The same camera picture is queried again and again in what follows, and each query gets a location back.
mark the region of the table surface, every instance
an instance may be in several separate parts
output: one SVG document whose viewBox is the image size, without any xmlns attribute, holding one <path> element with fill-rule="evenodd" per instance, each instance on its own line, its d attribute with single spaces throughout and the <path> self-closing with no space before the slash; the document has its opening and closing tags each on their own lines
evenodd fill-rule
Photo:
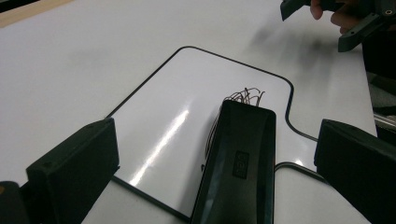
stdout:
<svg viewBox="0 0 396 224">
<path fill-rule="evenodd" d="M 375 134 L 361 48 L 280 1 L 77 0 L 0 29 L 1 180 L 107 116 L 177 49 L 195 46 L 287 78 L 290 121 L 318 136 L 336 119 Z M 85 223 L 183 223 L 110 182 Z"/>
</svg>

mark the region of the black outline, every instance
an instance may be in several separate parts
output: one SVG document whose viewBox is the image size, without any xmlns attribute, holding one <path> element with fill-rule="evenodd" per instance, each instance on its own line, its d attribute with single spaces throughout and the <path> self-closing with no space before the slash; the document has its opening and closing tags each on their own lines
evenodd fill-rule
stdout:
<svg viewBox="0 0 396 224">
<path fill-rule="evenodd" d="M 210 51 L 205 50 L 205 49 L 196 48 L 196 47 L 194 47 L 194 46 L 185 46 L 185 47 L 182 47 L 182 48 L 178 49 L 175 53 L 173 53 L 173 54 L 170 56 L 170 58 L 168 58 L 163 64 L 161 64 L 161 66 L 160 66 L 159 68 L 157 68 L 157 69 L 156 69 L 148 78 L 146 78 L 146 80 L 144 80 L 144 81 L 143 81 L 143 82 L 142 82 L 131 94 L 129 94 L 129 95 L 128 95 L 128 96 L 127 96 L 127 97 L 126 97 L 126 98 L 125 98 L 125 99 L 124 99 L 113 111 L 111 111 L 110 114 L 108 114 L 108 115 L 106 116 L 106 119 L 107 119 L 107 118 L 110 118 L 111 116 L 113 116 L 113 115 L 114 115 L 114 114 L 115 114 L 115 113 L 116 113 L 116 112 L 117 112 L 117 111 L 118 111 L 118 110 L 119 110 L 119 109 L 120 109 L 120 108 L 121 108 L 121 107 L 122 107 L 122 106 L 123 106 L 123 105 L 124 105 L 135 93 L 136 93 L 136 92 L 137 92 L 137 91 L 139 91 L 139 90 L 140 90 L 140 89 L 141 89 L 152 77 L 154 77 L 155 74 L 158 73 L 158 71 L 160 71 L 170 60 L 172 60 L 172 59 L 175 57 L 175 55 L 177 55 L 177 54 L 178 54 L 180 51 L 182 51 L 183 49 L 198 49 L 198 50 L 200 50 L 200 51 L 203 51 L 203 52 L 206 52 L 206 53 L 209 53 L 209 54 L 218 56 L 218 57 L 220 57 L 220 58 L 222 58 L 222 59 L 225 59 L 225 60 L 228 60 L 228 61 L 231 61 L 231 62 L 234 62 L 234 63 L 239 63 L 239 64 L 242 64 L 242 65 L 247 66 L 247 67 L 249 67 L 249 68 L 252 68 L 252 69 L 255 69 L 255 70 L 264 72 L 264 73 L 266 73 L 266 74 L 272 75 L 272 76 L 274 76 L 274 77 L 279 77 L 279 78 L 285 80 L 285 81 L 290 85 L 290 97 L 289 97 L 289 100 L 288 100 L 288 106 L 287 106 L 287 108 L 286 108 L 286 114 L 285 114 L 285 121 L 286 121 L 286 123 L 288 124 L 288 126 L 289 126 L 295 133 L 297 133 L 297 134 L 299 134 L 299 135 L 301 135 L 301 136 L 303 136 L 303 137 L 306 137 L 306 138 L 308 138 L 308 139 L 310 139 L 310 140 L 312 140 L 312 141 L 315 141 L 315 142 L 318 141 L 317 138 L 315 138 L 315 137 L 313 137 L 313 136 L 311 136 L 311 135 L 309 135 L 309 134 L 300 132 L 299 130 L 297 130 L 296 128 L 294 128 L 294 126 L 293 126 L 293 125 L 290 123 L 290 121 L 289 121 L 289 113 L 290 113 L 290 108 L 291 108 L 291 101 L 292 101 L 293 94 L 294 94 L 294 87 L 293 87 L 293 85 L 292 85 L 292 83 L 291 83 L 290 81 L 288 81 L 286 78 L 281 77 L 281 76 L 279 76 L 279 75 L 276 75 L 276 74 L 274 74 L 274 73 L 271 73 L 271 72 L 262 70 L 262 69 L 257 68 L 257 67 L 253 67 L 253 66 L 248 65 L 248 64 L 245 64 L 245 63 L 238 62 L 238 61 L 236 61 L 236 60 L 233 60 L 233 59 L 230 59 L 230 58 L 227 58 L 227 57 L 218 55 L 218 54 L 216 54 L 216 53 L 210 52 Z M 313 178 L 315 178 L 315 179 L 317 179 L 317 180 L 320 180 L 320 181 L 322 181 L 323 183 L 326 183 L 326 182 L 324 181 L 323 177 L 321 177 L 321 176 L 318 175 L 317 173 L 315 173 L 315 172 L 313 172 L 313 171 L 311 171 L 311 170 L 309 170 L 309 169 L 307 169 L 307 168 L 304 168 L 303 166 L 299 166 L 299 165 L 297 165 L 297 164 L 295 164 L 295 163 L 292 163 L 292 162 L 281 162 L 281 163 L 279 163 L 279 164 L 276 165 L 276 167 L 275 167 L 275 172 L 276 172 L 276 170 L 278 170 L 278 169 L 281 168 L 281 167 L 289 167 L 289 168 L 292 168 L 292 169 L 294 169 L 294 170 L 297 170 L 297 171 L 302 172 L 303 174 L 309 175 L 309 176 L 311 176 L 311 177 L 313 177 Z M 185 215 L 183 215 L 182 213 L 178 212 L 177 210 L 171 208 L 170 206 L 166 205 L 165 203 L 162 203 L 162 202 L 158 201 L 157 199 L 155 199 L 155 198 L 149 196 L 147 193 L 141 191 L 140 189 L 137 189 L 137 188 L 131 186 L 130 184 L 126 183 L 124 180 L 122 180 L 122 179 L 120 179 L 120 178 L 118 178 L 118 177 L 116 177 L 116 176 L 113 176 L 112 180 L 113 180 L 114 182 L 120 184 L 121 186 L 127 188 L 128 190 L 130 190 L 131 192 L 135 193 L 136 195 L 139 195 L 139 196 L 141 196 L 142 198 L 148 200 L 149 202 L 151 202 L 151 203 L 153 203 L 153 204 L 159 206 L 160 208 L 162 208 L 163 210 L 169 212 L 170 214 L 174 215 L 175 217 L 178 217 L 178 218 L 180 218 L 180 219 L 182 219 L 182 220 L 184 220 L 184 221 L 189 221 L 189 222 L 190 222 L 190 219 L 191 219 L 190 217 L 186 217 Z"/>
</svg>

